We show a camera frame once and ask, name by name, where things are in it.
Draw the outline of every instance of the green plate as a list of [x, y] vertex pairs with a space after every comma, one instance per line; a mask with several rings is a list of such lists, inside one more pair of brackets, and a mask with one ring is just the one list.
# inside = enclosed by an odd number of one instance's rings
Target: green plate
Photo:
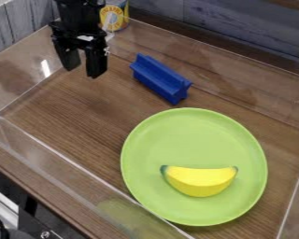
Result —
[[[217, 195], [195, 198], [164, 181], [158, 168], [236, 166], [232, 185]], [[174, 223], [209, 226], [241, 216], [267, 183], [267, 162], [252, 134], [209, 110], [180, 108], [149, 117], [129, 134], [121, 150], [125, 185], [142, 206]]]

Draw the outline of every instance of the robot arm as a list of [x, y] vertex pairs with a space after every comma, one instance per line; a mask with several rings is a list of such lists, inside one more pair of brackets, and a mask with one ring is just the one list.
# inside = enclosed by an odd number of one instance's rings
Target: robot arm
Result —
[[81, 64], [78, 49], [85, 53], [85, 71], [92, 78], [106, 70], [105, 31], [100, 28], [104, 0], [54, 0], [61, 21], [51, 21], [51, 41], [63, 68], [70, 71]]

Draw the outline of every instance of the plate rim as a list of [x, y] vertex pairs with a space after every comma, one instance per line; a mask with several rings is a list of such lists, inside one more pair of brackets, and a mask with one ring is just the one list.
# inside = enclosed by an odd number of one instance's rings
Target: plate rim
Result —
[[[125, 152], [125, 148], [126, 148], [126, 143], [129, 141], [129, 138], [133, 136], [133, 134], [136, 133], [136, 131], [138, 130], [138, 128], [152, 119], [160, 117], [161, 115], [164, 114], [168, 114], [169, 112], [176, 112], [176, 111], [203, 111], [203, 112], [207, 112], [208, 114], [215, 114], [217, 115], [219, 117], [227, 119], [228, 121], [231, 121], [251, 137], [257, 149], [259, 149], [259, 152], [261, 154], [261, 161], [263, 161], [263, 165], [264, 165], [264, 180], [263, 180], [263, 185], [261, 185], [261, 188], [257, 192], [257, 195], [255, 197], [255, 199], [252, 200], [252, 203], [251, 205], [240, 212], [239, 215], [236, 215], [235, 217], [231, 217], [225, 220], [221, 220], [220, 222], [217, 223], [185, 223], [180, 220], [173, 220], [172, 218], [166, 218], [166, 217], [162, 217], [158, 215], [157, 212], [154, 212], [150, 208], [148, 208], [138, 200], [138, 198], [136, 197], [133, 191], [130, 190], [129, 188], [129, 185], [126, 183], [126, 179], [125, 179], [125, 175], [124, 175], [124, 170], [122, 170], [122, 161], [124, 161], [124, 152]], [[203, 109], [203, 108], [195, 108], [195, 107], [180, 107], [180, 108], [172, 108], [172, 109], [166, 109], [166, 110], [162, 110], [160, 111], [158, 113], [153, 114], [152, 116], [149, 116], [146, 119], [144, 119], [138, 124], [137, 126], [133, 128], [133, 130], [130, 131], [130, 133], [128, 134], [125, 140], [124, 140], [124, 143], [122, 143], [122, 147], [121, 147], [121, 156], [120, 156], [120, 168], [121, 168], [121, 177], [122, 177], [122, 181], [124, 181], [124, 185], [125, 187], [128, 188], [129, 190], [129, 193], [132, 194], [132, 196], [134, 197], [134, 199], [137, 200], [137, 203], [153, 214], [156, 215], [158, 218], [162, 218], [176, 224], [180, 224], [180, 225], [184, 225], [184, 226], [193, 226], [193, 227], [207, 227], [207, 226], [215, 226], [215, 225], [219, 225], [219, 224], [223, 224], [225, 222], [229, 222], [232, 220], [235, 220], [236, 218], [241, 217], [251, 209], [252, 207], [255, 206], [255, 204], [257, 203], [263, 193], [264, 193], [264, 189], [267, 187], [267, 182], [268, 182], [268, 163], [267, 163], [267, 157], [265, 157], [265, 154], [264, 154], [264, 150], [257, 142], [257, 140], [255, 139], [252, 133], [247, 130], [247, 128], [236, 121], [233, 120], [232, 118], [229, 118], [228, 116], [225, 116], [224, 114], [221, 113], [217, 113], [215, 112], [213, 110], [209, 110], [209, 109]]]

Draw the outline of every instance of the yellow banana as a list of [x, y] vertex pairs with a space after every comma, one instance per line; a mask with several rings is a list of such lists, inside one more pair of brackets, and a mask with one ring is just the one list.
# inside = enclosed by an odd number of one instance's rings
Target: yellow banana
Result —
[[181, 193], [192, 197], [208, 197], [231, 185], [237, 168], [196, 169], [162, 165], [160, 172], [169, 185]]

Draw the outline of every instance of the blue block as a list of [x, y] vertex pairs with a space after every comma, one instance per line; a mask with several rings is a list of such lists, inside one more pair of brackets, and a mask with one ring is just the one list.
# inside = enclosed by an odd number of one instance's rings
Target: blue block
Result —
[[192, 82], [150, 56], [138, 53], [129, 67], [134, 71], [133, 77], [172, 105], [187, 98]]

